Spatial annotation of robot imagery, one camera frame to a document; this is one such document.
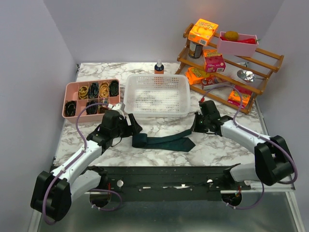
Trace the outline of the dark green tie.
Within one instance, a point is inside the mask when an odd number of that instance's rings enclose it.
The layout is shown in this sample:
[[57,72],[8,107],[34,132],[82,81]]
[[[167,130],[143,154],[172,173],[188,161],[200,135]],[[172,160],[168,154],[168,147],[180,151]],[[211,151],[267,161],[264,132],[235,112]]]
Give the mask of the dark green tie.
[[180,133],[164,137],[148,137],[146,133],[139,133],[132,136],[132,146],[142,149],[162,149],[178,152],[189,152],[196,145],[187,136],[192,133],[191,130],[185,130]]

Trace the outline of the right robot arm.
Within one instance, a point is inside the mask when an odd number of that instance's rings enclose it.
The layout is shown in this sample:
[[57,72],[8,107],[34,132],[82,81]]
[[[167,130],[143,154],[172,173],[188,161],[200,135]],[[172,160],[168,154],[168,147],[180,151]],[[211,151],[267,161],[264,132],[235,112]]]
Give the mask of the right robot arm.
[[295,174],[295,164],[286,141],[281,136],[269,137],[237,124],[230,116],[221,116],[213,101],[200,101],[192,131],[213,133],[243,146],[254,155],[254,162],[235,164],[224,171],[222,184],[234,189],[242,181],[260,181],[272,186]]

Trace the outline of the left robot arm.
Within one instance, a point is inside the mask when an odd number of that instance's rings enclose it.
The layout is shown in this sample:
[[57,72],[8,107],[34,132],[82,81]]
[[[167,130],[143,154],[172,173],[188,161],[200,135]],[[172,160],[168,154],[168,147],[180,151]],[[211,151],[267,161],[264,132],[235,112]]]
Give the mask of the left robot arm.
[[42,212],[47,224],[53,225],[66,215],[71,205],[70,185],[92,161],[112,146],[113,139],[142,131],[134,116],[128,116],[130,125],[120,110],[106,111],[99,126],[83,138],[84,145],[65,164],[37,176],[30,206]]

